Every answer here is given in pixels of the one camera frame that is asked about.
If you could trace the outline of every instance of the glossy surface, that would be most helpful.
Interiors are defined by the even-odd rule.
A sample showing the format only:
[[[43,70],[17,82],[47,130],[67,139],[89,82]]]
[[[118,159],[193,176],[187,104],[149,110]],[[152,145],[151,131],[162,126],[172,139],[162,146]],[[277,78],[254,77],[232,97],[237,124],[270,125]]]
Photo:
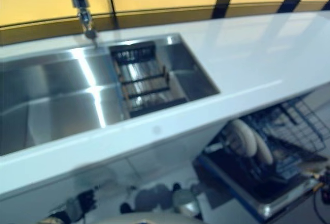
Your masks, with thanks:
[[[155,42],[157,57],[169,72],[169,85],[162,76],[125,85],[129,96],[126,103],[124,86],[114,69],[109,48],[144,40]],[[130,80],[146,76],[146,71],[138,69],[140,64],[129,68],[128,75],[136,76]],[[178,35],[22,58],[3,64],[1,78],[0,155],[105,128],[130,117],[171,107],[173,104],[167,103],[177,99],[185,99],[176,103],[179,104],[218,93]],[[154,88],[165,90],[149,94]],[[157,104],[163,106],[148,109]],[[130,113],[131,109],[137,109],[138,114]]]
[[[330,82],[329,11],[122,29],[101,32],[99,39],[169,33],[180,33],[221,94],[2,156],[0,194],[237,118]],[[16,61],[86,44],[90,42],[83,35],[26,42],[2,47],[0,59]]]

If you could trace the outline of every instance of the dishwasher rack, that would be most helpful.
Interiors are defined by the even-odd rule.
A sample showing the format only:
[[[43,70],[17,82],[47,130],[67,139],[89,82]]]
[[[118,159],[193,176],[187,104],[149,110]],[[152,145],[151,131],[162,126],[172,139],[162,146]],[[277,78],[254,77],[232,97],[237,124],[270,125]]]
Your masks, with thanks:
[[[303,97],[243,116],[241,120],[263,138],[274,157],[273,165],[265,165],[255,157],[246,158],[233,152],[227,141],[226,127],[214,141],[234,156],[244,171],[260,182],[269,178],[290,180],[301,172],[298,165],[322,151],[325,141],[330,138],[330,129],[308,107]]]

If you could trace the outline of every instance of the sink basin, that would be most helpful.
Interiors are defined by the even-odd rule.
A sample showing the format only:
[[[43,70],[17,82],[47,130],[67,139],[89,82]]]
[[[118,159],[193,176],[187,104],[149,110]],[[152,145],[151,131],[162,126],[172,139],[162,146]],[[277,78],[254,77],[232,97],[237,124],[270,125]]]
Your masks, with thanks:
[[[0,155],[219,93],[179,35],[3,63]]]

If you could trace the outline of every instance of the faucet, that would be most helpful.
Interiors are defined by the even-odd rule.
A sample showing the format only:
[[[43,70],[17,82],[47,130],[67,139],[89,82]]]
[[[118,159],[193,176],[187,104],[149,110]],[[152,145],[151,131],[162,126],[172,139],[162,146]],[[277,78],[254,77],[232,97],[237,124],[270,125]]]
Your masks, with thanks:
[[[94,29],[93,20],[91,13],[87,9],[89,7],[87,0],[72,0],[73,6],[78,9],[78,17],[84,29],[85,36],[92,40],[95,47],[97,47],[96,42],[96,30]]]

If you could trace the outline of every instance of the white countertop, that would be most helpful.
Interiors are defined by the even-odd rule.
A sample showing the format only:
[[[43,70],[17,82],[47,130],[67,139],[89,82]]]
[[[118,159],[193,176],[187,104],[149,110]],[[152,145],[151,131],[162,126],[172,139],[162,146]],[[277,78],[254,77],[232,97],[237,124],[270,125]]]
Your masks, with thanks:
[[[99,33],[109,42],[180,33],[221,93],[0,157],[0,195],[330,82],[330,11]],[[0,60],[88,43],[83,35],[4,46]]]

